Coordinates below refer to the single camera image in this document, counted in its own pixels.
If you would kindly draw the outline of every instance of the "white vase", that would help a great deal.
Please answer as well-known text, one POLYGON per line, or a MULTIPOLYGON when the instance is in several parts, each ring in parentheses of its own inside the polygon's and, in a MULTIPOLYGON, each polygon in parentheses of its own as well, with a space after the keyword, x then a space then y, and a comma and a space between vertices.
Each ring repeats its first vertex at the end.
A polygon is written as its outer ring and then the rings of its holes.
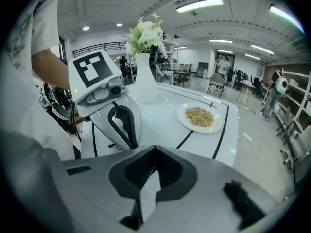
POLYGON ((141 103, 151 103, 156 98, 156 81, 150 70, 149 57, 148 53, 135 55, 137 63, 135 87, 137 100, 141 103))

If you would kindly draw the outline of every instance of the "white plate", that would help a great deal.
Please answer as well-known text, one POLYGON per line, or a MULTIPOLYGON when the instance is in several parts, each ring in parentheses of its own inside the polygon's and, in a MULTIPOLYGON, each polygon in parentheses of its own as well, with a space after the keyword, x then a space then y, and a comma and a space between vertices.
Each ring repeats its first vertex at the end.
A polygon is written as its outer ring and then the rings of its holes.
POLYGON ((179 121, 186 126, 188 129, 191 129, 193 131, 197 131, 200 133, 213 133, 218 131, 222 125, 223 125, 223 120, 220 117, 220 114, 215 110, 214 108, 211 108, 207 104, 203 103, 185 103, 182 106, 180 106, 177 109, 177 117, 179 121), (214 118, 214 122, 211 126, 209 127, 202 127, 202 126, 195 126, 193 125, 188 118, 186 118, 186 109, 188 108, 193 108, 193 107, 200 107, 202 109, 205 109, 208 112, 211 112, 214 118))

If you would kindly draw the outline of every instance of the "ceiling light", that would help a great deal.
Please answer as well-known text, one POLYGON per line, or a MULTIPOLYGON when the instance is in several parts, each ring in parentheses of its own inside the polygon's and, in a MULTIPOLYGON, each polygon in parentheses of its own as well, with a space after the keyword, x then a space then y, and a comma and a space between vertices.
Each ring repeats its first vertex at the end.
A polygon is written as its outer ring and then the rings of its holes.
POLYGON ((252 47, 256 48, 256 49, 260 49, 262 51, 265 51, 265 52, 268 52, 269 54, 274 54, 274 52, 270 51, 270 50, 267 50, 267 49, 264 49, 264 48, 261 48, 261 47, 258 47, 256 45, 251 45, 252 47))
POLYGON ((252 56, 252 55, 249 55, 249 54, 245 54, 245 56, 254 58, 254 59, 256 59, 256 60, 260 60, 258 57, 255 57, 255 56, 252 56))
POLYGON ((227 52, 227 53, 233 53, 231 51, 226 51, 226 50, 217 50, 218 52, 227 52))
POLYGON ((192 2, 183 6, 176 8, 176 11, 179 13, 183 13, 189 10, 194 10, 202 7, 215 6, 215 5, 223 5, 223 0, 200 0, 197 2, 192 2))
POLYGON ((209 40, 210 42, 223 42, 223 43, 232 43, 232 41, 227 40, 209 40))
POLYGON ((281 10, 273 5, 270 6, 270 12, 277 14, 278 16, 290 21, 293 25, 295 25, 297 28, 299 28, 303 33, 304 30, 301 26, 301 24, 297 21, 297 19, 293 16, 291 16, 290 14, 288 14, 287 12, 285 12, 284 10, 281 10))

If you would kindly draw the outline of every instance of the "ceiling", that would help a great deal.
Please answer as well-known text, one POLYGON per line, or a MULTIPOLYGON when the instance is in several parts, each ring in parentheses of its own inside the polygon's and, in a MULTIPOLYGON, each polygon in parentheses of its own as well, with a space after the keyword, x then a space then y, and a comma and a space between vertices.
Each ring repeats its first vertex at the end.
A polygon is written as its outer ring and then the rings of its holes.
POLYGON ((156 12, 164 20, 163 30, 186 39, 190 44, 207 44, 209 39, 228 39, 216 49, 248 53, 264 63, 283 60, 310 60, 304 34, 293 24, 270 13, 273 4, 290 13, 281 0, 223 0, 222 6, 178 13, 176 7, 198 0, 59 0, 58 30, 62 37, 76 39, 88 33, 134 27, 140 16, 152 19, 156 12), (88 25, 90 30, 83 31, 88 25), (251 44, 272 50, 270 55, 251 44))

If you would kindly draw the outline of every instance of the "floor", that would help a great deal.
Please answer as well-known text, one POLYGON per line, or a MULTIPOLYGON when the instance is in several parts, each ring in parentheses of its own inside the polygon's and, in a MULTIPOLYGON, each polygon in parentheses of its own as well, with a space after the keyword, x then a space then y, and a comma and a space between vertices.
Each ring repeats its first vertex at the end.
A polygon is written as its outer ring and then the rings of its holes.
MULTIPOLYGON (((188 83, 185 88, 207 93, 209 79, 203 79, 191 76, 190 87, 188 83)), ((218 91, 212 87, 212 96, 219 96, 218 91)), ((248 107, 236 103, 235 99, 240 92, 226 87, 222 99, 237 105, 239 110, 239 138, 237 145, 237 154, 233 167, 260 185, 269 192, 277 201, 294 191, 294 177, 292 171, 289 171, 283 165, 284 156, 280 153, 283 148, 281 138, 277 138, 276 129, 278 122, 275 118, 266 121, 259 113, 262 109, 262 100, 249 96, 248 107)), ((82 131, 82 124, 77 127, 82 131)), ((81 149, 81 144, 76 136, 71 137, 74 145, 81 149)))

